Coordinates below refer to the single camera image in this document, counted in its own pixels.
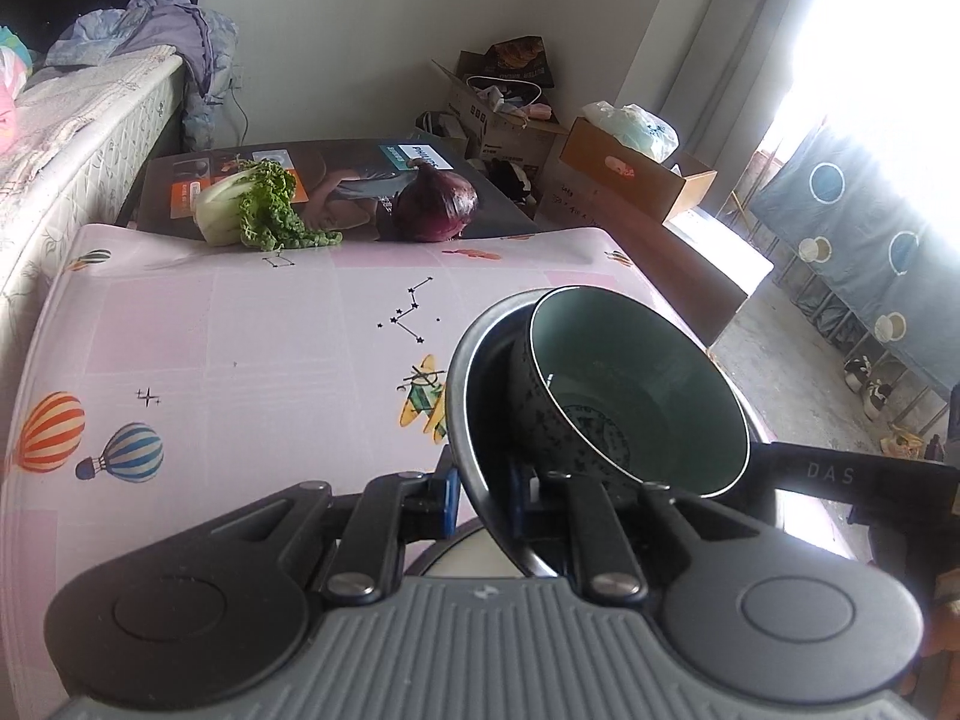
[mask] leafy green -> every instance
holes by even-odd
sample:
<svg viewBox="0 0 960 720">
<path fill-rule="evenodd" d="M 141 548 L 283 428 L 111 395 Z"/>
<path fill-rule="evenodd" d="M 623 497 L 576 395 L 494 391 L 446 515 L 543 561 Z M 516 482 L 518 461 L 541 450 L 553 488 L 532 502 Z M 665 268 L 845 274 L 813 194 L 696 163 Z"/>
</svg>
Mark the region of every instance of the leafy green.
<svg viewBox="0 0 960 720">
<path fill-rule="evenodd" d="M 251 248 L 325 247 L 339 244 L 339 232 L 308 230 L 290 200 L 296 180 L 274 160 L 244 162 L 232 175 L 198 196 L 194 217 L 211 245 L 243 242 Z"/>
</svg>

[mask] floor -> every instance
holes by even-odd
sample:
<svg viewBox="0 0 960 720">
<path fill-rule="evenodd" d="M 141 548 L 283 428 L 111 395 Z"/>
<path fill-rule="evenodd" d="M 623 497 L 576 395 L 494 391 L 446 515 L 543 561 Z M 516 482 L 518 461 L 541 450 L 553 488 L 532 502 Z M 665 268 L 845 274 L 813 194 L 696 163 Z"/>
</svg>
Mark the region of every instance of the floor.
<svg viewBox="0 0 960 720">
<path fill-rule="evenodd" d="M 878 454 L 880 439 L 890 433 L 886 420 L 920 384 L 904 377 L 881 419 L 870 422 L 860 396 L 844 384 L 840 351 L 790 302 L 803 279 L 801 272 L 791 274 L 779 288 L 768 277 L 714 343 L 713 355 L 778 439 Z M 928 400 L 909 421 L 923 424 L 943 405 L 934 395 Z M 867 529 L 847 524 L 848 506 L 826 506 L 853 554 L 870 560 Z"/>
</svg>

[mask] white plastic bag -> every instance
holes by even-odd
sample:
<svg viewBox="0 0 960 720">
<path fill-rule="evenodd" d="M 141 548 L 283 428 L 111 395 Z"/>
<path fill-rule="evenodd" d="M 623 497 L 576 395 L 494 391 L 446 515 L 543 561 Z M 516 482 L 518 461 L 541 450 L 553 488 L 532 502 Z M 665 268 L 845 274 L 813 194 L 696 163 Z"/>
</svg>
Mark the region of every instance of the white plastic bag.
<svg viewBox="0 0 960 720">
<path fill-rule="evenodd" d="M 637 105 L 614 108 L 606 101 L 591 103 L 584 105 L 584 116 L 594 127 L 655 162 L 664 161 L 680 144 L 673 127 Z"/>
</svg>

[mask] red onion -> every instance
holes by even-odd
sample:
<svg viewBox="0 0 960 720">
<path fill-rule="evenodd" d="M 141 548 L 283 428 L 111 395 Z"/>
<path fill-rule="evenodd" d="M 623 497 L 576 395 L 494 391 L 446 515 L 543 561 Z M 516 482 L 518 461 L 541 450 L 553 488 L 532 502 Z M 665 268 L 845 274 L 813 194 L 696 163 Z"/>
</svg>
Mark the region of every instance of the red onion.
<svg viewBox="0 0 960 720">
<path fill-rule="evenodd" d="M 413 164 L 416 178 L 394 199 L 394 228 L 405 241 L 449 241 L 476 211 L 476 189 L 453 170 L 437 170 L 421 159 Z"/>
</svg>

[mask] black and white sneaker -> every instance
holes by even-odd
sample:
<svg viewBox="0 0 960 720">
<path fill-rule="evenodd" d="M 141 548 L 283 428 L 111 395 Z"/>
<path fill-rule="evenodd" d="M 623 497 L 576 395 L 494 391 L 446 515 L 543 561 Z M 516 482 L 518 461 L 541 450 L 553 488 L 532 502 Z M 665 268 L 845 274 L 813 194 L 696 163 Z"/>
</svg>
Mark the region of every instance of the black and white sneaker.
<svg viewBox="0 0 960 720">
<path fill-rule="evenodd" d="M 851 392 L 859 392 L 870 381 L 870 361 L 866 357 L 854 357 L 843 366 L 843 380 Z"/>
<path fill-rule="evenodd" d="M 863 391 L 863 413 L 870 420 L 880 419 L 880 412 L 887 405 L 887 399 L 894 389 L 882 381 L 869 382 Z"/>
</svg>

